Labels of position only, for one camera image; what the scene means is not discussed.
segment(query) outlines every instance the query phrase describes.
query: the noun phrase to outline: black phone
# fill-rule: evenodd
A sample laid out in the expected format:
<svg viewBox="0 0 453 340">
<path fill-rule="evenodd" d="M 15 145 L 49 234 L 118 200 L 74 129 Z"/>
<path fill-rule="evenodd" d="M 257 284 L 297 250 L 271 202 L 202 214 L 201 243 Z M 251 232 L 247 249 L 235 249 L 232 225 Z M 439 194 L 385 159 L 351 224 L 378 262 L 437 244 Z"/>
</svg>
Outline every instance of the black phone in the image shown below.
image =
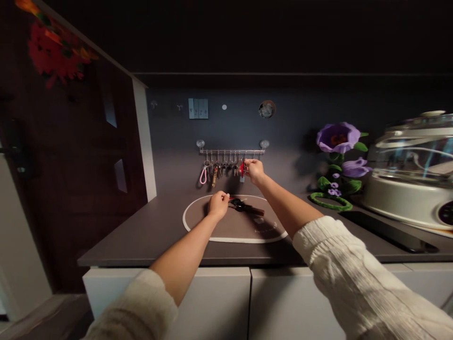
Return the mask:
<svg viewBox="0 0 453 340">
<path fill-rule="evenodd" d="M 339 214 L 409 253 L 437 253 L 439 251 L 439 248 L 433 246 L 432 244 L 408 234 L 407 232 L 392 227 L 391 225 L 375 219 L 374 217 L 363 212 L 340 212 Z"/>
</svg>

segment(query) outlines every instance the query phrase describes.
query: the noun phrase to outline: white sweater sleeve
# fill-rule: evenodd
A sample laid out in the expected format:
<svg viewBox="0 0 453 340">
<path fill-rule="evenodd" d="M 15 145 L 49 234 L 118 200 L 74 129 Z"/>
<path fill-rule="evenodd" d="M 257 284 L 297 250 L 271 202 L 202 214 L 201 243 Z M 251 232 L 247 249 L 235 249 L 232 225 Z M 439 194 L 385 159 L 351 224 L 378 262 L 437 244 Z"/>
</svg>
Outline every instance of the white sweater sleeve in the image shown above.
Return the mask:
<svg viewBox="0 0 453 340">
<path fill-rule="evenodd" d="M 83 340 L 158 340 L 178 314 L 160 276 L 145 269 L 88 329 Z"/>
<path fill-rule="evenodd" d="M 348 339 L 453 339 L 453 319 L 385 269 L 341 221 L 308 223 L 293 246 Z"/>
</svg>

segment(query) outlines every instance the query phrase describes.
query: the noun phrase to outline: placemat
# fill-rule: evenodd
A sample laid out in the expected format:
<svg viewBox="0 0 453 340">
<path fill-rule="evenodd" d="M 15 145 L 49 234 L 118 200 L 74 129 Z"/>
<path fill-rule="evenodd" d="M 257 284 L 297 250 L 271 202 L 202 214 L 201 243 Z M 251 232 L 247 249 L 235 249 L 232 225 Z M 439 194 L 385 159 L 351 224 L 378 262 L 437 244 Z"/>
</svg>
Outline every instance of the placemat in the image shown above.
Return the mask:
<svg viewBox="0 0 453 340">
<path fill-rule="evenodd" d="M 183 214 L 183 224 L 187 231 L 194 228 L 206 216 L 211 196 L 199 198 L 186 208 Z M 279 241 L 288 235 L 267 200 L 250 195 L 235 195 L 234 198 L 239 198 L 246 204 L 264 210 L 264 216 L 238 212 L 234 208 L 229 208 L 225 217 L 214 229 L 210 241 L 270 243 Z"/>
</svg>

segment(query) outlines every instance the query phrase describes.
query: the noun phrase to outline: key hook rack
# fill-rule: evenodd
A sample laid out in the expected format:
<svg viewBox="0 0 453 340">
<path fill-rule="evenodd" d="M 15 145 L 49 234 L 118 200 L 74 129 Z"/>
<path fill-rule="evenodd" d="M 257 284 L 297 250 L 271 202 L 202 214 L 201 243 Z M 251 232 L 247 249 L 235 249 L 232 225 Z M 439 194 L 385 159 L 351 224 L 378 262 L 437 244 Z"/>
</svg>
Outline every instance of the key hook rack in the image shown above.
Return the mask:
<svg viewBox="0 0 453 340">
<path fill-rule="evenodd" d="M 203 149 L 205 146 L 204 140 L 200 139 L 197 140 L 197 147 L 200 148 L 200 154 L 253 154 L 253 155 L 262 155 L 266 152 L 266 148 L 269 146 L 268 140 L 262 140 L 260 142 L 261 150 L 228 150 L 228 149 L 212 149 L 212 150 L 205 150 Z"/>
</svg>

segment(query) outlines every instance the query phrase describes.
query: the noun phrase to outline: backsplash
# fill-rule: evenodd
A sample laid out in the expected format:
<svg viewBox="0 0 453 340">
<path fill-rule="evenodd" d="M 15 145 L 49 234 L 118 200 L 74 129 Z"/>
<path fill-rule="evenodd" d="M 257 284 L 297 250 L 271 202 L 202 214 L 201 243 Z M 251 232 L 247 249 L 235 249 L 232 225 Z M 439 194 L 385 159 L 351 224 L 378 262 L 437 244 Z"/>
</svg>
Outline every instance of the backsplash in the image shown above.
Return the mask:
<svg viewBox="0 0 453 340">
<path fill-rule="evenodd" d="M 209 119 L 189 119 L 189 98 L 208 99 Z M 271 100 L 276 106 L 269 119 L 258 112 L 264 100 Z M 195 144 L 198 139 L 206 142 L 205 149 L 260 149 L 259 142 L 269 140 L 270 146 L 261 157 L 266 173 L 287 190 L 300 194 L 316 181 L 325 157 L 314 147 L 316 132 L 325 124 L 347 121 L 360 131 L 369 132 L 368 137 L 361 139 L 369 145 L 383 134 L 389 122 L 413 118 L 425 111 L 452 111 L 451 91 L 446 86 L 148 89 L 147 101 L 158 195 L 203 196 L 217 190 L 259 193 L 248 178 L 240 183 L 239 177 L 232 176 L 220 178 L 213 190 L 208 183 L 200 187 L 206 157 L 199 154 Z M 353 159 L 359 155 L 363 153 L 348 153 Z"/>
</svg>

